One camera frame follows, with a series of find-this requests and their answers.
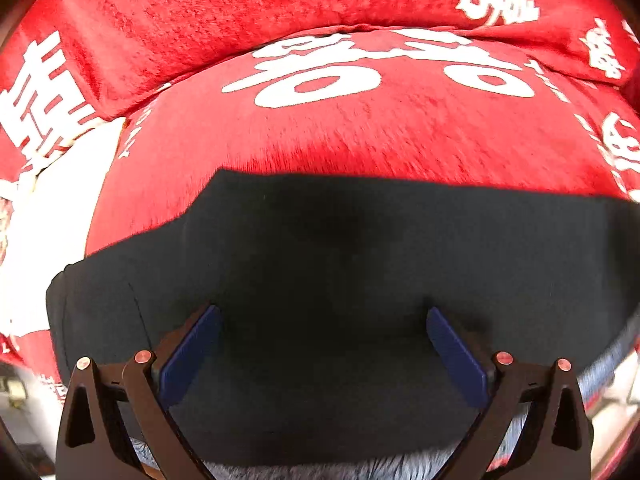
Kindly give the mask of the black fleece-lined pants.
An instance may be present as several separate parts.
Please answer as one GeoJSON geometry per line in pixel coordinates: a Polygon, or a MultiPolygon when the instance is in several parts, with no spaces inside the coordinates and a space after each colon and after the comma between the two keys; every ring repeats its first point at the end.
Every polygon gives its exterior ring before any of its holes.
{"type": "Polygon", "coordinates": [[[639,327],[622,198],[217,172],[160,228],[47,291],[63,377],[221,312],[172,414],[226,479],[429,479],[474,413],[427,339],[439,307],[487,350],[567,358],[594,393],[639,327]]]}

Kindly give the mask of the red bed sheet with characters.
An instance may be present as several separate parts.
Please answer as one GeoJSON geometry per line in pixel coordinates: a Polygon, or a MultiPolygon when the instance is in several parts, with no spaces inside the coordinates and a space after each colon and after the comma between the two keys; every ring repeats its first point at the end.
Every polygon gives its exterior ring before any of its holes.
{"type": "Polygon", "coordinates": [[[63,399],[47,291],[66,266],[182,216],[221,170],[622,198],[639,122],[618,93],[444,30],[332,32],[232,56],[11,181],[1,359],[63,399]]]}

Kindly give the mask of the red folded quilt with characters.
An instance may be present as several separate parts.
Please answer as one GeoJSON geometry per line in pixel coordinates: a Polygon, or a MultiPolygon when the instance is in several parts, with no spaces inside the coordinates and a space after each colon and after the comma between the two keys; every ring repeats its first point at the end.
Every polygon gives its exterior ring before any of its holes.
{"type": "Polygon", "coordinates": [[[1,175],[171,81],[325,27],[445,26],[521,44],[553,68],[623,84],[639,44],[612,0],[27,0],[1,46],[1,175]]]}

